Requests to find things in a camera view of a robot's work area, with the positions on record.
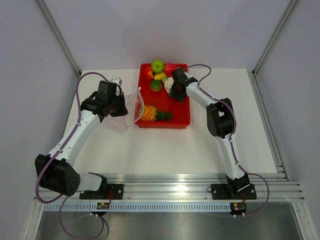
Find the clear zip top bag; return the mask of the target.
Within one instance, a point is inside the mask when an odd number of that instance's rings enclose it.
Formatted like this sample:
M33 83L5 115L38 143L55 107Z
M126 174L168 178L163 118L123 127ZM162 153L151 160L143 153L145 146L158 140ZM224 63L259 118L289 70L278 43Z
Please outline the clear zip top bag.
M123 132L142 117L145 110L145 103L141 94L141 87L138 87L135 92L125 95L124 100L128 114L117 117L108 116L102 121L102 124L105 127L118 132Z

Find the toy cauliflower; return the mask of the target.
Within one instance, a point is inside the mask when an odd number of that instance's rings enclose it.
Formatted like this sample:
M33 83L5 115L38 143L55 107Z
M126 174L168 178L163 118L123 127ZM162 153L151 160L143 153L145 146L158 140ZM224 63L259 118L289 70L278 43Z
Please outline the toy cauliflower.
M164 89L169 94L174 84L174 79L172 77L163 77L161 81L163 82Z

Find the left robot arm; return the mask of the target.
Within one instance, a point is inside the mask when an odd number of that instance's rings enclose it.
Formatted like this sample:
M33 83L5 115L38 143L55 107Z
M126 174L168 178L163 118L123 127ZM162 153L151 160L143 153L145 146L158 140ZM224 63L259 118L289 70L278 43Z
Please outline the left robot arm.
M35 159L37 182L35 191L44 188L70 197L76 192L90 193L97 199L108 194L106 178L98 173L77 173L75 161L92 132L107 117L128 114L122 81L102 80L98 89L78 104L78 116L66 136L47 154Z

